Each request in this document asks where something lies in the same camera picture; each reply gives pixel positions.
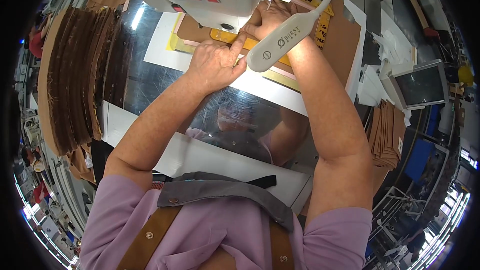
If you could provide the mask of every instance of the brown leather strap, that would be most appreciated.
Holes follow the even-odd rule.
[[[144,270],[182,207],[157,208],[127,249],[117,270]],[[294,270],[289,234],[273,220],[270,220],[270,244],[272,269]]]
[[[131,243],[117,270],[144,270],[182,207],[157,208]]]
[[[285,228],[270,219],[270,247],[273,270],[294,270],[292,246]]]

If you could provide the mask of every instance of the monitor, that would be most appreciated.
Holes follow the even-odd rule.
[[[404,109],[423,108],[448,101],[448,84],[440,59],[409,66],[386,64],[380,81],[388,96]]]

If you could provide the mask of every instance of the label sticker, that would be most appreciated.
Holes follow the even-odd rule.
[[[400,154],[402,154],[402,149],[403,149],[403,141],[402,141],[402,138],[398,138],[398,151],[400,152]]]

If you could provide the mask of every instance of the apron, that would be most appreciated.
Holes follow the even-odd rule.
[[[293,212],[270,192],[254,184],[219,174],[186,173],[165,183],[150,216],[117,270],[144,270],[184,204],[207,198],[242,197],[255,201],[270,216],[270,244],[273,270],[294,270],[289,233],[293,232]]]

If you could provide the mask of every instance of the screen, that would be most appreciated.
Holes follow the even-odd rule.
[[[444,87],[436,66],[397,76],[395,80],[407,106],[445,100]]]

